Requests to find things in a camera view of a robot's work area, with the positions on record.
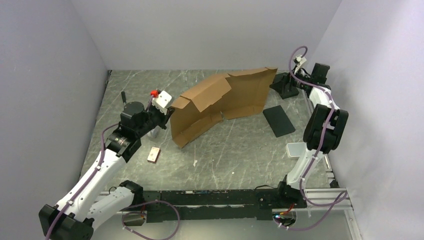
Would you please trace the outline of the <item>brown cardboard box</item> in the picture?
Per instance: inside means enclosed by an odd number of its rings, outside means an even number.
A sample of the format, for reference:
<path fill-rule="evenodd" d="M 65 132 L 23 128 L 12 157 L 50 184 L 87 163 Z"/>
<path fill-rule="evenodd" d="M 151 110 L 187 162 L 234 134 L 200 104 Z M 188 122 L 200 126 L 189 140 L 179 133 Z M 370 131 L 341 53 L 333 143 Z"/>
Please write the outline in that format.
<path fill-rule="evenodd" d="M 276 67 L 217 73 L 180 94 L 172 103 L 173 142 L 183 148 L 223 120 L 263 111 Z"/>

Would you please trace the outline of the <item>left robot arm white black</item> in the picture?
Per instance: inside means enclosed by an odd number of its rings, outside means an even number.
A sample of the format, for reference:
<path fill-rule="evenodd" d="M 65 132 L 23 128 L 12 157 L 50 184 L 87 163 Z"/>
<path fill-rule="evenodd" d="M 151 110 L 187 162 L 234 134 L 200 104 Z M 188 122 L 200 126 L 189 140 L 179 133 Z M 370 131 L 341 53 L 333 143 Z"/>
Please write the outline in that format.
<path fill-rule="evenodd" d="M 116 212 L 144 203 L 143 188 L 124 181 L 110 195 L 97 197 L 110 179 L 124 167 L 141 146 L 141 138 L 156 127 L 166 129 L 173 114 L 170 100 L 154 98 L 150 105 L 125 104 L 114 131 L 101 137 L 100 152 L 78 183 L 55 205 L 44 205 L 38 213 L 47 240 L 89 240 Z"/>

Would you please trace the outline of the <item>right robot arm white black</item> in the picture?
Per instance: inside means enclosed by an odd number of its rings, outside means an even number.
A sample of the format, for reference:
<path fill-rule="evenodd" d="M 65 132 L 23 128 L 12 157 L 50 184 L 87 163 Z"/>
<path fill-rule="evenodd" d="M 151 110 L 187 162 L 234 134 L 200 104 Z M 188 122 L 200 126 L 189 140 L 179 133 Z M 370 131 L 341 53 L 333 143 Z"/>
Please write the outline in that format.
<path fill-rule="evenodd" d="M 312 170 L 341 141 L 349 113 L 335 103 L 331 87 L 326 84 L 331 67 L 315 63 L 308 73 L 299 64 L 292 71 L 278 73 L 270 85 L 271 89 L 303 90 L 312 103 L 313 111 L 303 133 L 302 150 L 294 168 L 278 184 L 276 203 L 282 207 L 304 206 L 306 183 Z"/>

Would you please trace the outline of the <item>red staples box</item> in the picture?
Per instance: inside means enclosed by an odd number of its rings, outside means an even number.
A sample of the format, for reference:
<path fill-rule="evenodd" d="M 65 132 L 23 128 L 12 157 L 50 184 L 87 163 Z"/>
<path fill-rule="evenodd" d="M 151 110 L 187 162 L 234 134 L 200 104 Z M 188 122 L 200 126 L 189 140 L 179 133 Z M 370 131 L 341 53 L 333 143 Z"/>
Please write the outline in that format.
<path fill-rule="evenodd" d="M 160 155 L 161 149 L 159 147 L 152 147 L 148 156 L 147 162 L 156 164 Z"/>

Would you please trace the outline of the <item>black foam block near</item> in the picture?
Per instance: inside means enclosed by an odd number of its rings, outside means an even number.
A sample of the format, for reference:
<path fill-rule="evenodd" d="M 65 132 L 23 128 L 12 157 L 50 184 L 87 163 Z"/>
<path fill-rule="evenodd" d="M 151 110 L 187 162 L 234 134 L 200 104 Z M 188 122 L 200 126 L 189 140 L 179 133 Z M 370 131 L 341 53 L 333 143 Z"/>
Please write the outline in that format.
<path fill-rule="evenodd" d="M 292 134 L 296 131 L 280 105 L 264 109 L 262 113 L 276 138 Z"/>

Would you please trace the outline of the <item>white rectangular tray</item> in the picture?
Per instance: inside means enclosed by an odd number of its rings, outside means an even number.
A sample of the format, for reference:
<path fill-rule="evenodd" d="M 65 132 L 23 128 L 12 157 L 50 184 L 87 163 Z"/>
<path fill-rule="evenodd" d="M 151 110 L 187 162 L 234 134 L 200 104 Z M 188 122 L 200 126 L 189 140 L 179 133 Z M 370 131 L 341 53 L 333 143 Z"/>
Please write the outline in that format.
<path fill-rule="evenodd" d="M 292 142 L 286 145 L 287 155 L 290 158 L 310 159 L 311 154 L 305 142 Z"/>

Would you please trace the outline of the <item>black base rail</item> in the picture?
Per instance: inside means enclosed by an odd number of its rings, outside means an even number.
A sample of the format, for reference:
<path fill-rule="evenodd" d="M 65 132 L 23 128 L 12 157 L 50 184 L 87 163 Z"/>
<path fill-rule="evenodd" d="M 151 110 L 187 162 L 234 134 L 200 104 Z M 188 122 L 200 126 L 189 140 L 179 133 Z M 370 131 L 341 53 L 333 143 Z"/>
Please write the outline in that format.
<path fill-rule="evenodd" d="M 304 208 L 299 194 L 282 187 L 219 190 L 145 190 L 125 211 L 146 214 L 148 223 L 180 220 L 271 220 L 280 211 Z"/>

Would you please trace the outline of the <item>aluminium frame rail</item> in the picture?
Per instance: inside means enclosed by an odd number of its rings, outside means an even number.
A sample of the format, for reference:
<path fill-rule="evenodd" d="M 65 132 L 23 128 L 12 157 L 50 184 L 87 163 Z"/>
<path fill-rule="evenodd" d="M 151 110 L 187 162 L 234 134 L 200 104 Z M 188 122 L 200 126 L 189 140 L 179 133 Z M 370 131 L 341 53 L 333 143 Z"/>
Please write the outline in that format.
<path fill-rule="evenodd" d="M 309 209 L 327 210 L 330 207 L 330 204 L 336 200 L 338 195 L 341 194 L 339 198 L 339 200 L 341 200 L 346 191 L 347 190 L 345 188 L 307 188 L 304 190 L 305 196 L 313 203 L 320 205 L 316 206 L 307 202 L 307 207 Z M 351 208 L 352 203 L 349 195 L 347 195 L 341 202 L 335 204 L 332 209 L 349 210 Z"/>

